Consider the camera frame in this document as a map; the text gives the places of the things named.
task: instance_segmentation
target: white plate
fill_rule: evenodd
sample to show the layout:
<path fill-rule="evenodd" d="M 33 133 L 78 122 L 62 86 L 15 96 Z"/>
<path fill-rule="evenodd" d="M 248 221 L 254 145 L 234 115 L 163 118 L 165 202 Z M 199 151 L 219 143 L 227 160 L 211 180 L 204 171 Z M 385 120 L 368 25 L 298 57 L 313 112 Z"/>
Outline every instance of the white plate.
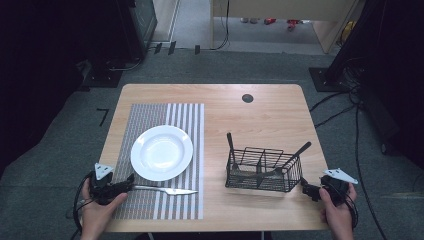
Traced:
<path fill-rule="evenodd" d="M 157 126 L 145 131 L 131 149 L 131 164 L 143 178 L 165 181 L 178 176 L 191 162 L 193 143 L 183 130 Z"/>

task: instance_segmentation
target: knife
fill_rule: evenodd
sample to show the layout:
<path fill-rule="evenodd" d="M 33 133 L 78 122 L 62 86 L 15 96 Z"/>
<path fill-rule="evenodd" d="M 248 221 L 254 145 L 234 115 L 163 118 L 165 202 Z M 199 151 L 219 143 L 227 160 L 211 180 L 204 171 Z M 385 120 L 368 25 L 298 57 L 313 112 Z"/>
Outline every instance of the knife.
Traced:
<path fill-rule="evenodd" d="M 197 193 L 197 191 L 194 190 L 188 190 L 188 189 L 178 189 L 178 188 L 163 188 L 163 187 L 150 187 L 150 186 L 141 186 L 141 185 L 134 185 L 132 187 L 132 190 L 152 190 L 152 191 L 161 191 L 168 195 L 186 195 L 186 194 L 193 194 Z"/>

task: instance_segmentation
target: striped placemat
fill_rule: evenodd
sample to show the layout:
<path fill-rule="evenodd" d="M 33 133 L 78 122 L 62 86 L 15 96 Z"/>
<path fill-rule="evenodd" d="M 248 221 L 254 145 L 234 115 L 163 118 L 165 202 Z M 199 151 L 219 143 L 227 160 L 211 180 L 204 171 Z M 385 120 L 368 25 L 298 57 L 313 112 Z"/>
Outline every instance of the striped placemat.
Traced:
<path fill-rule="evenodd" d="M 131 165 L 134 141 L 146 130 L 171 125 L 184 130 L 193 142 L 193 159 L 177 177 L 153 182 L 140 177 Z M 135 173 L 135 184 L 192 189 L 191 195 L 169 196 L 159 191 L 131 191 L 116 210 L 115 219 L 203 219 L 203 143 L 204 104 L 133 104 L 114 171 L 113 183 L 125 181 Z"/>

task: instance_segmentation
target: black cabinet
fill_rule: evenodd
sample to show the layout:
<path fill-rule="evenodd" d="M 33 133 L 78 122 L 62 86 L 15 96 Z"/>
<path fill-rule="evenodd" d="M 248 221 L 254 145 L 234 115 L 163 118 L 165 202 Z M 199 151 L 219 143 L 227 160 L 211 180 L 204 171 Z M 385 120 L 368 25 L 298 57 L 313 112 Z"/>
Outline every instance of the black cabinet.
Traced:
<path fill-rule="evenodd" d="M 87 86 L 116 87 L 120 71 L 110 69 L 141 62 L 157 25 L 152 0 L 76 0 L 62 11 L 92 65 Z"/>

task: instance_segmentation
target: controller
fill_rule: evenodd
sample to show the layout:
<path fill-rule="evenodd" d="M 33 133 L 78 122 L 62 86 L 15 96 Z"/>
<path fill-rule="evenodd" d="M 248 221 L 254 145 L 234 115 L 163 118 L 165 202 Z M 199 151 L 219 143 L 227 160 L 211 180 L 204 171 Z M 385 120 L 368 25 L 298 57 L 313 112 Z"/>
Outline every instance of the controller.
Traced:
<path fill-rule="evenodd" d="M 100 205 L 109 204 L 116 196 L 132 190 L 134 183 L 134 173 L 126 181 L 112 184 L 113 173 L 109 172 L 100 180 L 93 171 L 90 178 L 90 196 Z"/>
<path fill-rule="evenodd" d="M 303 194 L 311 197 L 312 201 L 317 202 L 318 200 L 321 200 L 321 196 L 319 195 L 320 187 L 310 185 L 303 177 L 301 178 L 300 183 L 303 186 Z M 330 194 L 331 201 L 335 206 L 345 203 L 345 197 L 349 190 L 349 183 L 325 175 L 321 178 L 321 185 L 322 188 L 327 190 Z"/>

